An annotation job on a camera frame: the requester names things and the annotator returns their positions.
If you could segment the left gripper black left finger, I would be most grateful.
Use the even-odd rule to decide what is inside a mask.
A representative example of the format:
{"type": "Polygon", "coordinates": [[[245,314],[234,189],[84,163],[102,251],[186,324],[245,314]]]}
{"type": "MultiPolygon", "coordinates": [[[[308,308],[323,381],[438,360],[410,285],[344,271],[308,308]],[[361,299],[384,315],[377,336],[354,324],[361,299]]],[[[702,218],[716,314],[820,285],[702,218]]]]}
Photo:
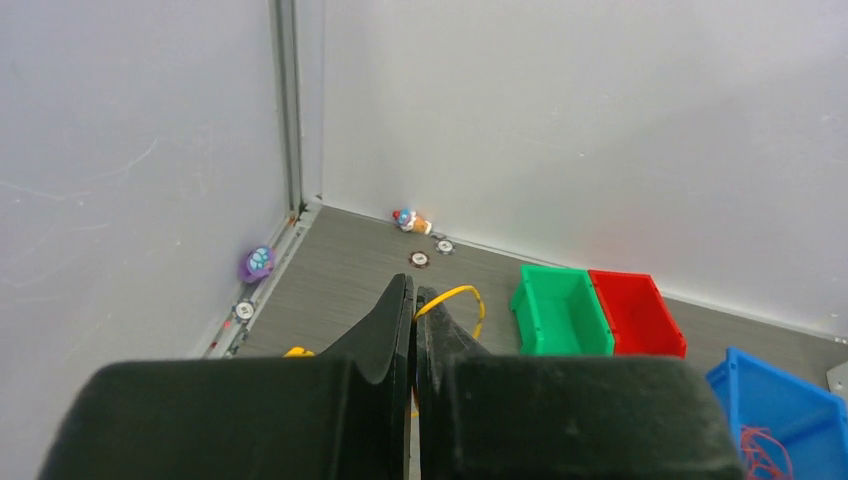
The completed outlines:
{"type": "Polygon", "coordinates": [[[122,362],[68,410],[43,479],[404,479],[409,276],[307,357],[122,362]]]}

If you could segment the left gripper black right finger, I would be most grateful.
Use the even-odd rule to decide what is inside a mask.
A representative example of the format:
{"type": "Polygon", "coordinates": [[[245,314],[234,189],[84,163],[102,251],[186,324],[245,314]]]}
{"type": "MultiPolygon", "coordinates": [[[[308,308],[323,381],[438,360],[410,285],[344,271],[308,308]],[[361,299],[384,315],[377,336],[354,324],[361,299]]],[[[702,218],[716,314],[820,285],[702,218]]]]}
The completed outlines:
{"type": "Polygon", "coordinates": [[[416,325],[425,479],[740,479],[723,411],[676,357],[495,354],[444,306],[416,325]]]}

